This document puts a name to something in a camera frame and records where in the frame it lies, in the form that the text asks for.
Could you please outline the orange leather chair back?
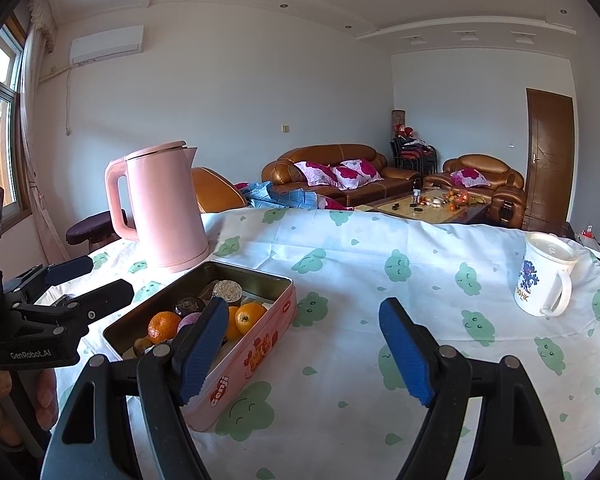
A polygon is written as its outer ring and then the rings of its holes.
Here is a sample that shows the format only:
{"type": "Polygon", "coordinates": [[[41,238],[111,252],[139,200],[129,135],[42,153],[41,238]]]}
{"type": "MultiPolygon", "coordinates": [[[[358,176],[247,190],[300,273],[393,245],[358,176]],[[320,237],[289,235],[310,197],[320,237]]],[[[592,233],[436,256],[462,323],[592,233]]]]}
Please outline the orange leather chair back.
{"type": "Polygon", "coordinates": [[[194,167],[190,170],[190,174],[198,208],[201,212],[217,214],[248,206],[242,193],[229,180],[215,171],[204,167],[194,167]]]}

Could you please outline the purple round passion fruit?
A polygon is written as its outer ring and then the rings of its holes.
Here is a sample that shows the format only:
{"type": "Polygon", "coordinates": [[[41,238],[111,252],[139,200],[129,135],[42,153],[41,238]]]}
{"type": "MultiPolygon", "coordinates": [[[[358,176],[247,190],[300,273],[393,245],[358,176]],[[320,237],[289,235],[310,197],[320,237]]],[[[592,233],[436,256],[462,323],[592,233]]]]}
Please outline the purple round passion fruit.
{"type": "Polygon", "coordinates": [[[181,321],[178,323],[178,332],[186,326],[194,325],[195,323],[197,323],[200,317],[200,312],[194,312],[185,315],[184,318],[182,318],[181,321]]]}

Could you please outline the striped cylinder jar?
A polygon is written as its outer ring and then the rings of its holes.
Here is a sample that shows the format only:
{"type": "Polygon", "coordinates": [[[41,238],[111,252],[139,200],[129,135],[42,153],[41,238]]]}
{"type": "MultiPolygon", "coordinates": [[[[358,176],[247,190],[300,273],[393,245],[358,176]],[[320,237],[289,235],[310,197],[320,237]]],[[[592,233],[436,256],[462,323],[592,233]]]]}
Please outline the striped cylinder jar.
{"type": "Polygon", "coordinates": [[[239,306],[243,294],[242,286],[232,280],[217,281],[212,288],[212,296],[223,299],[229,306],[239,306]]]}

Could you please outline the white air conditioner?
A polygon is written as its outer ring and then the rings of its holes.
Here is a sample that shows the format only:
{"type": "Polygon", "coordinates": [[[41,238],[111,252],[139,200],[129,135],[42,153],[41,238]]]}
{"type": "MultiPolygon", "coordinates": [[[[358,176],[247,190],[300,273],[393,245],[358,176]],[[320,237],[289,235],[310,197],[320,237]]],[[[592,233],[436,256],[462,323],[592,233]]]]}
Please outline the white air conditioner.
{"type": "Polygon", "coordinates": [[[69,63],[71,66],[82,66],[140,53],[143,50],[144,31],[143,25],[135,25],[73,39],[69,63]]]}

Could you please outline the white tablecloth green clouds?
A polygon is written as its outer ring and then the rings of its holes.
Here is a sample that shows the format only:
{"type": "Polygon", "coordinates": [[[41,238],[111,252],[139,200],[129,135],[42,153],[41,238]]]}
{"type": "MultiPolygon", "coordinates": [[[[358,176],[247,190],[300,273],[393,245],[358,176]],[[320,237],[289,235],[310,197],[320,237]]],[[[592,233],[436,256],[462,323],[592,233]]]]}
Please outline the white tablecloth green clouds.
{"type": "Polygon", "coordinates": [[[600,479],[600,262],[544,233],[371,212],[204,217],[63,372],[46,479],[600,479]]]}

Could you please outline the dark purple stool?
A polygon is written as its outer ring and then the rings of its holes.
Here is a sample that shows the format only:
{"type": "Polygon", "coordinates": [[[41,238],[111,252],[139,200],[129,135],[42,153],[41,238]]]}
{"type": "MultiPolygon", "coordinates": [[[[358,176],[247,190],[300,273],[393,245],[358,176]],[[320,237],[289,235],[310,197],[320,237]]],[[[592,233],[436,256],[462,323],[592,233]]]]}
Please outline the dark purple stool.
{"type": "Polygon", "coordinates": [[[109,211],[93,214],[74,226],[66,232],[66,242],[70,246],[87,244],[89,252],[109,245],[118,240],[120,236],[114,230],[109,211]]]}

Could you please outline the brown leather long sofa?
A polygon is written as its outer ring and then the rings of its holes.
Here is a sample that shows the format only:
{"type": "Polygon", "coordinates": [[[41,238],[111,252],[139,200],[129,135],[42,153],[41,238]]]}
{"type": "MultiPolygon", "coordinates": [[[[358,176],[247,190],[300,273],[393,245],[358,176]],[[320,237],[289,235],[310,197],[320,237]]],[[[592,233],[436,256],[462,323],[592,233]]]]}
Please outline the brown leather long sofa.
{"type": "Polygon", "coordinates": [[[350,208],[422,186],[418,172],[389,166],[383,154],[364,144],[295,148],[266,165],[261,180],[275,191],[310,191],[350,208]]]}

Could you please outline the pink floral cushion right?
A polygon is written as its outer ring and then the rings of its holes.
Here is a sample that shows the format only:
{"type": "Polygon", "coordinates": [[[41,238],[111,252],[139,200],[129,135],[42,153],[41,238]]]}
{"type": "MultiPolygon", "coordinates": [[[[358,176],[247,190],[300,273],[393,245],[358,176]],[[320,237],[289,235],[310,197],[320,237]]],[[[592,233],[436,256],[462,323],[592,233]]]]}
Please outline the pink floral cushion right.
{"type": "Polygon", "coordinates": [[[382,180],[378,170],[366,159],[344,160],[330,168],[341,184],[340,190],[353,191],[382,180]]]}

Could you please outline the pink floral cushion left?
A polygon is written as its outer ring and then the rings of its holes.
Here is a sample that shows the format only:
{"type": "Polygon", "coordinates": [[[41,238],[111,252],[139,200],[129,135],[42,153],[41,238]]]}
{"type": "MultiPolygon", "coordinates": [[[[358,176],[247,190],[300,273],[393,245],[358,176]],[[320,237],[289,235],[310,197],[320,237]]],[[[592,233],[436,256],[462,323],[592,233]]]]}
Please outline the pink floral cushion left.
{"type": "Polygon", "coordinates": [[[340,182],[329,166],[319,162],[296,162],[294,166],[303,174],[309,186],[331,186],[338,190],[341,188],[340,182]]]}

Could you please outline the large wrinkled orange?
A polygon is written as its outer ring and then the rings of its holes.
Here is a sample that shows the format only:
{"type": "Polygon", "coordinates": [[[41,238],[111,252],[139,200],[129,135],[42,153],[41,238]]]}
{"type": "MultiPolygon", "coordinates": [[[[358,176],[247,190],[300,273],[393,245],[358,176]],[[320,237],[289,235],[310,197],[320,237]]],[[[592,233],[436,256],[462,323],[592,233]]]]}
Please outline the large wrinkled orange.
{"type": "Polygon", "coordinates": [[[170,311],[162,311],[155,314],[148,323],[147,337],[153,344],[161,344],[175,337],[181,318],[170,311]]]}

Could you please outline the blue clothing pile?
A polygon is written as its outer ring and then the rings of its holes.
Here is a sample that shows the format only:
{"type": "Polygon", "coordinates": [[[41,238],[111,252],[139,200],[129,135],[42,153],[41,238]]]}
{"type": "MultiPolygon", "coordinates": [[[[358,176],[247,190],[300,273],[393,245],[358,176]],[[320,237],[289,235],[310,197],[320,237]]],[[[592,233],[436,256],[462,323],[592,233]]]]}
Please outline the blue clothing pile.
{"type": "Polygon", "coordinates": [[[271,182],[237,183],[236,188],[246,202],[254,208],[265,209],[327,209],[347,210],[336,200],[321,196],[313,191],[299,188],[291,191],[275,191],[271,182]]]}

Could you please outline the dark brown round fruit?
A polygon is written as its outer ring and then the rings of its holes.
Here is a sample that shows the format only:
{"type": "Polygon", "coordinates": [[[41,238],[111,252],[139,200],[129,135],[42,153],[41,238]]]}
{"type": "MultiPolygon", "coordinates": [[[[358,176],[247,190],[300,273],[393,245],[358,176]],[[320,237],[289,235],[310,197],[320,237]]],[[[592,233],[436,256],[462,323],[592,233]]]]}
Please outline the dark brown round fruit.
{"type": "Polygon", "coordinates": [[[174,304],[174,312],[181,318],[185,318],[187,315],[201,312],[205,307],[204,300],[195,296],[187,296],[174,304]]]}

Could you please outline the brown wooden door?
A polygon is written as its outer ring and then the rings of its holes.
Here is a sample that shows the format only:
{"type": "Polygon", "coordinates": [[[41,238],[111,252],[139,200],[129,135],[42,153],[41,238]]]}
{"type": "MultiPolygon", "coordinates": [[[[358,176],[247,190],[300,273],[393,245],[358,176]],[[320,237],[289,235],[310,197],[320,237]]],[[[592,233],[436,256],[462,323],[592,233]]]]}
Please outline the brown wooden door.
{"type": "Polygon", "coordinates": [[[529,155],[524,229],[559,234],[567,220],[574,174],[573,100],[527,89],[529,155]]]}

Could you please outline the small yellow fruit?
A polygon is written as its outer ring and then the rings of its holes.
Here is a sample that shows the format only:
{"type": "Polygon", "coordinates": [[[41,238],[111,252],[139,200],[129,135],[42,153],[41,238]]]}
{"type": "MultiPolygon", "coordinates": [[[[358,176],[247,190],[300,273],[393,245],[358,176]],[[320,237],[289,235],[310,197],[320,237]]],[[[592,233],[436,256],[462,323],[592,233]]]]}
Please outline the small yellow fruit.
{"type": "Polygon", "coordinates": [[[137,338],[137,340],[134,341],[134,344],[132,345],[134,356],[136,356],[137,358],[141,358],[154,345],[155,344],[148,337],[137,338]]]}

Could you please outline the pink floral cushion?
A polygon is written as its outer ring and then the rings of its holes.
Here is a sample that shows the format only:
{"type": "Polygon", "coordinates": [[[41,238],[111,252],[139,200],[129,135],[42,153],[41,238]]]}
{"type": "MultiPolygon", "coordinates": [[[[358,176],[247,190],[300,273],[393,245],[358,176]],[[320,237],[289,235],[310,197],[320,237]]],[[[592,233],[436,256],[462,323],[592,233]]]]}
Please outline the pink floral cushion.
{"type": "Polygon", "coordinates": [[[340,190],[353,191],[382,180],[378,170],[366,159],[344,160],[330,168],[341,184],[340,190]]]}
{"type": "Polygon", "coordinates": [[[294,166],[303,174],[309,186],[331,186],[338,190],[341,188],[340,182],[329,166],[319,162],[296,162],[294,166]]]}

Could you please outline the stacked dark chairs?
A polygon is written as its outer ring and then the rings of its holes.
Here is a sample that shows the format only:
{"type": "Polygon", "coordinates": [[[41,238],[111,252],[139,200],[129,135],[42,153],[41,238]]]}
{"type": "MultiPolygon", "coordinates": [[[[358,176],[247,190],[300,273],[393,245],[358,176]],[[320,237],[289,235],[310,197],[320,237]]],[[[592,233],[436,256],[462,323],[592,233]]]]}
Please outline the stacked dark chairs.
{"type": "Polygon", "coordinates": [[[398,168],[413,170],[422,176],[438,170],[437,150],[423,141],[412,127],[395,125],[390,146],[398,168]]]}

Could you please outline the white mug blue print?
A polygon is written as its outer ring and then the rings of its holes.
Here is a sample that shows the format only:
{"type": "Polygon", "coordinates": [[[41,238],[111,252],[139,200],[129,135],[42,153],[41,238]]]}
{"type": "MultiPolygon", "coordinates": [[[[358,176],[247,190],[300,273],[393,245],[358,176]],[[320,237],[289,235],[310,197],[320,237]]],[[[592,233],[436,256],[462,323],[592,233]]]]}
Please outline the white mug blue print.
{"type": "Polygon", "coordinates": [[[556,235],[541,232],[527,233],[524,244],[516,305],[536,318],[562,315],[571,300],[576,251],[556,235]]]}

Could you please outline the pink electric kettle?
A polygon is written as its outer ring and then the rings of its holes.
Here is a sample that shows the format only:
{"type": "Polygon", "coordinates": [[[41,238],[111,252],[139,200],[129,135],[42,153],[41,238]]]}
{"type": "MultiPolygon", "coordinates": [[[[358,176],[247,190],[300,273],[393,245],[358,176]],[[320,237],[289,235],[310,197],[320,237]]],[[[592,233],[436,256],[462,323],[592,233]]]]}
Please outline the pink electric kettle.
{"type": "Polygon", "coordinates": [[[143,148],[106,167],[114,232],[140,244],[155,268],[180,272],[209,255],[192,179],[195,154],[175,141],[143,148]]]}

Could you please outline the wooden coffee table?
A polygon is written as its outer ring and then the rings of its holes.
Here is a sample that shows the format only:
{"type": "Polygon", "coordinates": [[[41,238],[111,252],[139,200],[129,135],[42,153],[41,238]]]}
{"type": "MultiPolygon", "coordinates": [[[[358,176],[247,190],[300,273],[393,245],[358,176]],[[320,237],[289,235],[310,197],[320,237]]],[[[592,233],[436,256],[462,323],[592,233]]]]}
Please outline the wooden coffee table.
{"type": "Polygon", "coordinates": [[[476,193],[427,188],[419,193],[376,200],[375,203],[356,206],[355,209],[431,224],[473,224],[483,222],[490,206],[491,201],[487,197],[476,193]]]}

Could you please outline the pink metal tin box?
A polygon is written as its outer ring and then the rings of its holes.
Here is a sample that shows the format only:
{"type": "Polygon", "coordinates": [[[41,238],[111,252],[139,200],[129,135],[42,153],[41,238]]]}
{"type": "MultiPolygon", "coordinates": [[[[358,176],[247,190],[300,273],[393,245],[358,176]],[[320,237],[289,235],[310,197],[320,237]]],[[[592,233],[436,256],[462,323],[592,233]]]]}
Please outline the pink metal tin box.
{"type": "Polygon", "coordinates": [[[104,339],[119,359],[169,346],[186,424],[243,441],[274,422],[272,387],[252,378],[296,307],[290,278],[209,261],[142,300],[104,339]]]}

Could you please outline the window with frame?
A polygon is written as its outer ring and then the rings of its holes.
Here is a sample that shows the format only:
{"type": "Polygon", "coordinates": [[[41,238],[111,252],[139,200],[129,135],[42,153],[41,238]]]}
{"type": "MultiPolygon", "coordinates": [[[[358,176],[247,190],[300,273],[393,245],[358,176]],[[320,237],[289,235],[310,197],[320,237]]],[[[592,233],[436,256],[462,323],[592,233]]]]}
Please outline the window with frame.
{"type": "Polygon", "coordinates": [[[23,30],[10,18],[0,29],[0,187],[4,190],[3,220],[8,228],[29,211],[17,125],[23,46],[23,30]]]}

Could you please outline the smooth orange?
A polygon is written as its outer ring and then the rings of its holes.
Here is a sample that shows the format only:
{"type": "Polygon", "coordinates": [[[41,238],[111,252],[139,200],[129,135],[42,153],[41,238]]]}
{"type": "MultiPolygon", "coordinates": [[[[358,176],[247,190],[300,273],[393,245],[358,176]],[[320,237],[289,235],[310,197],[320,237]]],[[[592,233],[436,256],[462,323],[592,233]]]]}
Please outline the smooth orange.
{"type": "Polygon", "coordinates": [[[242,332],[239,330],[236,324],[237,311],[238,307],[228,308],[228,323],[224,336],[224,339],[227,341],[238,341],[240,338],[242,338],[242,332]]]}

